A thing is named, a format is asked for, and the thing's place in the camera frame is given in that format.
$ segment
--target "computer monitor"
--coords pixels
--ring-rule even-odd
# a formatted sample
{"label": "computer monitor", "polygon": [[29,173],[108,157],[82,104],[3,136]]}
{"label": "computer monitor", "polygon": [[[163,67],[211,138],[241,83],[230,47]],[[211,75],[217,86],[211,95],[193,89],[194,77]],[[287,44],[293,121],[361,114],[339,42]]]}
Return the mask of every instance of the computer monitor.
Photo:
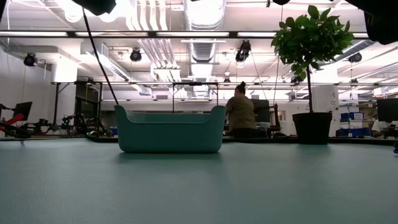
{"label": "computer monitor", "polygon": [[398,121],[398,98],[377,100],[379,121]]}
{"label": "computer monitor", "polygon": [[27,121],[29,118],[30,109],[32,108],[32,102],[27,103],[18,103],[14,109],[14,115],[17,116],[19,114],[23,114],[24,118],[21,121]]}
{"label": "computer monitor", "polygon": [[251,100],[254,105],[254,114],[256,122],[270,122],[269,101],[268,100]]}

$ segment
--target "tree trunk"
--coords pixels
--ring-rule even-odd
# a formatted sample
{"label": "tree trunk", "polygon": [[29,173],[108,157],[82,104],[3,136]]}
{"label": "tree trunk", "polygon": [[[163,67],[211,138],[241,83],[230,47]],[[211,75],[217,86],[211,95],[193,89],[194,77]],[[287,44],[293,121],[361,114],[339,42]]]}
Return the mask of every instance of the tree trunk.
{"label": "tree trunk", "polygon": [[311,71],[310,71],[310,66],[307,66],[307,82],[308,82],[308,97],[310,98],[310,113],[313,113],[313,108],[312,108],[312,90],[311,90]]}

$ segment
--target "white pillar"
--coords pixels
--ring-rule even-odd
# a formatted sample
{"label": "white pillar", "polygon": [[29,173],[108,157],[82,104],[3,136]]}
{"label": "white pillar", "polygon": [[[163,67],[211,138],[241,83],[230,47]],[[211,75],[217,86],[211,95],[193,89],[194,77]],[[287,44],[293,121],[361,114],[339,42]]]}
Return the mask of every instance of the white pillar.
{"label": "white pillar", "polygon": [[[52,66],[52,82],[75,82],[77,80],[77,64],[66,57],[61,57],[57,64]],[[55,103],[55,89],[53,93],[53,102]],[[75,114],[75,98],[76,86],[68,85],[58,95],[57,124],[64,115]],[[50,106],[49,110],[53,116],[54,106]]]}
{"label": "white pillar", "polygon": [[[338,83],[337,69],[325,69],[313,72],[313,83]],[[340,129],[340,112],[337,86],[312,87],[312,103],[314,112],[332,112],[329,137],[336,136]]]}

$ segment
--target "black plant pot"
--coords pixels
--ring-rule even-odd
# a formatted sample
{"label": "black plant pot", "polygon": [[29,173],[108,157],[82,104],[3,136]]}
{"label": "black plant pot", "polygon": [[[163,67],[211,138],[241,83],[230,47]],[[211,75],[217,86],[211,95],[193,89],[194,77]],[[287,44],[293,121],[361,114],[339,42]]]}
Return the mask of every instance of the black plant pot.
{"label": "black plant pot", "polygon": [[293,114],[300,144],[328,144],[331,113]]}

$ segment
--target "teal plastic bin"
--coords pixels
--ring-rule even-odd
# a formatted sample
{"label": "teal plastic bin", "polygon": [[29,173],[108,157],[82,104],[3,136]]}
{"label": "teal plastic bin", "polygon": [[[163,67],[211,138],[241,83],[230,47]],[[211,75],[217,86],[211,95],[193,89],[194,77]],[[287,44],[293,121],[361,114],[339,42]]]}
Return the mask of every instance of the teal plastic bin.
{"label": "teal plastic bin", "polygon": [[210,114],[155,114],[114,107],[119,147],[131,153],[214,153],[223,142],[225,107]]}

